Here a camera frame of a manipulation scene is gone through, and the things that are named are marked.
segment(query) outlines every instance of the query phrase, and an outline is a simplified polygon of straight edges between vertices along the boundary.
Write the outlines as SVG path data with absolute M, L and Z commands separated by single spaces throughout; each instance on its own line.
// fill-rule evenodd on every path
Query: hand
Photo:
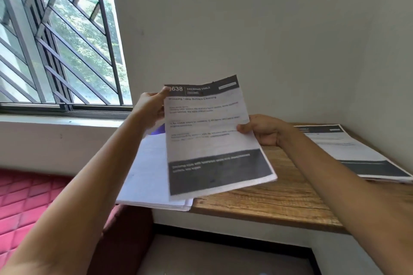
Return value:
M 280 133 L 291 128 L 292 125 L 275 117 L 255 114 L 250 115 L 250 122 L 237 125 L 237 131 L 246 134 L 250 131 L 262 146 L 279 146 Z
M 140 96 L 132 113 L 140 116 L 145 129 L 153 127 L 156 121 L 164 118 L 163 100 L 169 91 L 170 88 L 165 86 L 158 93 L 143 93 Z

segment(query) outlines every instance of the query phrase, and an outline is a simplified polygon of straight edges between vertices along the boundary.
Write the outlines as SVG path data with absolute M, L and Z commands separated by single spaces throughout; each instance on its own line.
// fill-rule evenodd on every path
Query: right hand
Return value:
M 280 133 L 291 127 L 292 125 L 275 117 L 255 114 L 250 115 L 249 123 L 237 125 L 237 131 L 243 134 L 253 131 L 262 146 L 279 146 Z

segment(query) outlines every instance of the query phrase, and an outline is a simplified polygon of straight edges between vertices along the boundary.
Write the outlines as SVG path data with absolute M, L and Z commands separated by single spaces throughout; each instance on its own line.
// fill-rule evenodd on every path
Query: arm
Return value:
M 397 199 L 346 168 L 292 125 L 252 115 L 237 127 L 280 146 L 385 274 L 413 274 L 413 218 Z
M 164 87 L 141 95 L 124 123 L 40 217 L 1 275 L 86 274 L 142 136 L 163 117 L 168 92 Z

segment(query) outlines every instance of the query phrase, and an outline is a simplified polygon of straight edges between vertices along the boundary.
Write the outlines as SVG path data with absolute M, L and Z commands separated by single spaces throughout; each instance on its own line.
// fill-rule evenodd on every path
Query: metal window bars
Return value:
M 106 45 L 99 46 L 85 35 L 85 29 L 79 30 L 78 17 L 72 18 L 67 13 L 62 12 L 65 6 L 59 0 L 22 0 L 22 4 L 27 13 L 28 21 L 32 29 L 34 42 L 40 54 L 43 64 L 45 78 L 48 79 L 52 99 L 45 97 L 46 92 L 44 81 L 38 79 L 39 70 L 35 69 L 31 61 L 29 50 L 17 23 L 16 13 L 10 0 L 4 0 L 5 12 L 1 18 L 1 25 L 12 33 L 18 40 L 21 50 L 16 50 L 10 43 L 0 37 L 0 43 L 9 50 L 20 64 L 27 66 L 29 73 L 24 74 L 18 67 L 4 57 L 0 50 L 0 61 L 18 76 L 28 89 L 23 89 L 16 81 L 7 74 L 1 72 L 0 79 L 8 83 L 8 87 L 13 87 L 26 100 L 21 101 L 1 85 L 0 95 L 3 94 L 9 102 L 15 103 L 42 103 L 59 105 L 106 105 L 106 106 L 126 106 L 124 95 L 128 87 L 121 86 L 118 66 L 116 64 L 112 35 L 109 29 L 109 22 L 104 0 L 96 0 L 90 14 L 85 12 L 79 2 L 80 0 L 64 0 L 66 6 L 69 5 L 77 11 L 77 15 L 87 21 L 90 27 L 94 28 L 92 33 L 100 34 L 101 39 L 106 40 Z M 68 37 L 59 33 L 51 20 L 59 20 L 60 29 L 67 30 L 67 33 L 78 39 L 77 47 Z

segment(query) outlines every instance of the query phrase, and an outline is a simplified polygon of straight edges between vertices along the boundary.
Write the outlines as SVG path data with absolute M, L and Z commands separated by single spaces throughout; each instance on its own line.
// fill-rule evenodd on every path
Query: left hand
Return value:
M 145 129 L 153 127 L 156 121 L 164 118 L 163 100 L 169 91 L 170 88 L 165 86 L 158 93 L 143 93 L 140 96 L 132 113 L 141 116 Z

